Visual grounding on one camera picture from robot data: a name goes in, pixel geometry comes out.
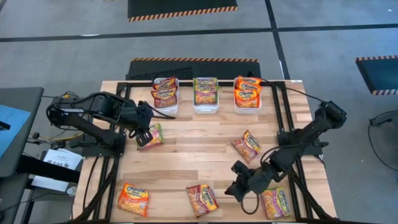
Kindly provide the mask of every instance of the plastic container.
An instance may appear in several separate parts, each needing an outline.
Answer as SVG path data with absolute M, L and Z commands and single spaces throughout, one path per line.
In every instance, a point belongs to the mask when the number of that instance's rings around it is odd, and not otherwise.
M 220 107 L 220 94 L 218 94 L 218 80 L 217 80 L 217 104 L 216 103 L 202 103 L 199 105 L 195 104 L 195 99 L 192 101 L 193 104 L 193 110 L 197 114 L 215 114 Z
M 236 85 L 236 82 L 238 81 L 238 78 L 234 79 L 234 88 Z M 258 114 L 258 112 L 260 111 L 261 107 L 262 107 L 262 103 L 261 103 L 261 95 L 259 96 L 260 98 L 260 103 L 259 103 L 259 107 L 258 108 L 240 108 L 238 106 L 236 106 L 236 100 L 235 100 L 235 94 L 234 94 L 234 108 L 235 108 L 235 113 L 237 114 Z
M 158 83 L 160 83 L 160 81 L 165 80 L 165 79 L 166 78 L 156 78 L 154 80 L 154 83 L 158 84 Z M 173 106 L 168 106 L 165 108 L 155 108 L 158 111 L 162 112 L 163 114 L 177 114 L 177 112 L 178 112 L 178 98 L 179 98 L 178 93 L 180 91 L 180 84 L 179 84 L 178 78 L 175 78 L 175 83 L 177 84 L 177 92 L 175 93 L 175 96 L 177 97 L 177 104 L 173 105 Z

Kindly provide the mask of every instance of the wooden table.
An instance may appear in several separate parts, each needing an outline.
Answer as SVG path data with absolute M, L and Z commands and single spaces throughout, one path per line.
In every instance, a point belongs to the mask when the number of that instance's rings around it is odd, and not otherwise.
M 120 81 L 104 81 L 101 91 L 116 92 Z M 302 82 L 286 81 L 286 86 L 304 91 Z M 138 102 L 146 100 L 153 103 L 150 87 L 131 88 L 130 99 Z M 231 145 L 231 140 L 242 137 L 245 130 L 259 140 L 261 153 L 277 145 L 276 133 L 279 130 L 271 88 L 264 87 L 261 92 L 262 108 L 257 115 L 236 114 L 233 107 L 233 87 L 220 87 L 220 108 L 216 114 L 195 114 L 192 107 L 193 91 L 191 87 L 180 87 L 180 103 L 176 120 L 153 119 L 153 123 L 162 125 L 164 145 L 137 151 L 134 139 L 126 141 L 126 150 L 119 163 L 116 191 L 113 200 L 112 222 L 267 222 L 260 205 L 254 215 L 246 215 L 233 196 L 225 195 L 225 189 L 236 179 L 231 166 L 244 161 Z M 294 125 L 302 128 L 312 120 L 310 108 L 305 96 L 287 90 Z M 281 110 L 285 111 L 282 98 Z M 287 126 L 285 113 L 282 113 Z M 101 128 L 109 128 L 104 121 L 95 121 Z M 248 165 L 259 167 L 260 156 Z M 81 213 L 84 191 L 94 158 L 85 159 L 81 170 L 78 190 L 73 205 L 75 216 Z M 309 191 L 327 213 L 335 216 L 325 169 L 313 156 L 302 157 L 303 168 Z M 88 204 L 98 188 L 102 158 L 95 166 L 88 188 Z M 148 217 L 142 217 L 118 209 L 118 197 L 124 183 L 134 184 L 149 191 Z M 215 192 L 219 209 L 195 218 L 190 205 L 186 187 L 208 184 Z M 272 182 L 269 188 L 283 186 L 290 202 L 292 215 L 278 221 L 295 220 L 287 178 L 279 183 Z M 302 216 L 305 214 L 303 198 L 297 189 Z M 104 217 L 106 192 L 101 203 L 99 217 Z M 253 193 L 246 195 L 246 210 L 255 207 Z

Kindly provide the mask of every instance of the ramen packet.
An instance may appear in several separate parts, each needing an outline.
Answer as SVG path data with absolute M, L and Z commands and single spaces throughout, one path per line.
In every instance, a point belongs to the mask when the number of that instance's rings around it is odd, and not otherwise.
M 268 219 L 283 218 L 290 215 L 289 204 L 282 187 L 265 190 L 261 194 L 261 201 Z
M 125 183 L 119 196 L 118 208 L 146 217 L 148 199 L 148 191 Z
M 187 193 L 197 218 L 219 207 L 213 190 L 207 184 L 187 187 Z
M 153 139 L 146 144 L 144 147 L 138 147 L 138 150 L 141 150 L 143 148 L 147 148 L 150 146 L 155 146 L 158 144 L 163 144 L 163 135 L 162 135 L 162 127 L 160 124 L 152 124 L 149 126 L 149 132 L 151 133 Z
M 193 79 L 194 104 L 217 103 L 217 78 Z
M 240 82 L 246 82 L 250 85 L 257 85 L 260 86 L 260 83 L 262 82 L 262 79 L 260 78 L 253 78 L 253 77 L 242 77 L 238 76 L 238 81 L 236 82 L 235 88 L 238 88 L 238 85 Z
M 175 77 L 165 78 L 157 84 L 154 84 L 155 90 L 168 90 L 177 87 Z
M 234 90 L 235 103 L 239 108 L 258 108 L 260 96 L 256 90 Z
M 252 85 L 245 81 L 241 81 L 237 84 L 238 90 L 256 90 L 258 93 L 260 93 L 261 88 L 262 88 L 261 86 Z
M 150 93 L 154 97 L 155 108 L 165 108 L 177 104 L 176 96 L 177 87 L 168 90 L 151 90 Z
M 260 143 L 247 130 L 241 139 L 232 141 L 232 145 L 243 156 L 246 162 L 250 163 L 260 151 Z
M 217 78 L 193 78 L 193 85 L 217 86 Z

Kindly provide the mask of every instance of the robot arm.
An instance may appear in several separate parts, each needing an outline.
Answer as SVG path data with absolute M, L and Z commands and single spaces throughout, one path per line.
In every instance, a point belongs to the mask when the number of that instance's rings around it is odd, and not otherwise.
M 315 120 L 303 129 L 296 129 L 280 139 L 282 144 L 277 147 L 280 150 L 274 151 L 268 161 L 261 160 L 260 167 L 249 169 L 241 161 L 236 161 L 231 169 L 238 176 L 225 194 L 234 195 L 238 202 L 242 202 L 250 191 L 263 193 L 272 180 L 279 182 L 290 172 L 296 158 L 301 157 L 304 149 L 321 133 L 340 128 L 345 121 L 345 111 L 332 101 L 322 102 L 315 112 Z
M 129 137 L 136 137 L 140 146 L 145 146 L 152 140 L 148 127 L 154 113 L 152 107 L 143 101 L 136 105 L 132 100 L 107 92 L 92 93 L 84 98 L 63 95 L 53 99 L 46 113 L 54 126 L 73 126 L 108 148 L 124 144 L 119 141 L 120 134 L 95 126 L 83 119 L 83 114 L 126 128 L 130 132 Z

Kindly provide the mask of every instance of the orange and black striped edge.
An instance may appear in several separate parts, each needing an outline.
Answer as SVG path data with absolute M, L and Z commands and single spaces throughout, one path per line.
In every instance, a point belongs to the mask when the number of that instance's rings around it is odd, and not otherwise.
M 178 61 L 178 62 L 256 62 L 251 58 L 133 58 L 131 61 Z
M 136 22 L 136 21 L 145 21 L 151 19 L 165 19 L 165 18 L 178 17 L 178 16 L 192 16 L 192 15 L 207 14 L 207 13 L 236 11 L 238 9 L 239 9 L 238 6 L 217 7 L 212 9 L 199 9 L 199 10 L 189 10 L 182 12 L 161 13 L 161 14 L 146 15 L 146 16 L 133 16 L 128 18 L 127 20 L 129 22 Z
M 375 57 L 357 57 L 355 58 L 355 62 L 361 62 L 364 60 L 384 60 L 384 59 L 398 59 L 397 55 L 388 55 L 388 56 L 375 56 Z M 373 95 L 396 95 L 398 94 L 398 89 L 393 90 L 373 90 Z

